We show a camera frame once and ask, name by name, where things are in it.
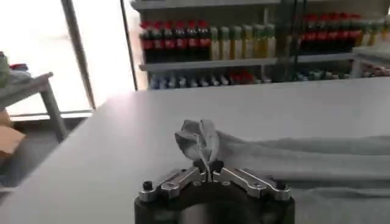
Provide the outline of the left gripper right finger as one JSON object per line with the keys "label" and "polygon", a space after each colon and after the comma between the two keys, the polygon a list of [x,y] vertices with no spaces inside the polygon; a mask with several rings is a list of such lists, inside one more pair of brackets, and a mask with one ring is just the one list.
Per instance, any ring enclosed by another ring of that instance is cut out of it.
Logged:
{"label": "left gripper right finger", "polygon": [[290,188],[281,181],[261,176],[250,169],[225,166],[216,160],[210,164],[210,178],[223,186],[235,186],[252,198],[271,197],[275,201],[291,199]]}

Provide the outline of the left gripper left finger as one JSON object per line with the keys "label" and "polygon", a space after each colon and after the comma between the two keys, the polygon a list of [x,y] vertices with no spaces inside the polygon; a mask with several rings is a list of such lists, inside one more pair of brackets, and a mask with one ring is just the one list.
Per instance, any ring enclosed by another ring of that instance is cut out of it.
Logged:
{"label": "left gripper left finger", "polygon": [[176,198],[190,184],[200,185],[207,181],[208,171],[201,160],[193,162],[187,169],[174,169],[155,181],[144,181],[138,198],[142,202],[153,202],[159,196]]}

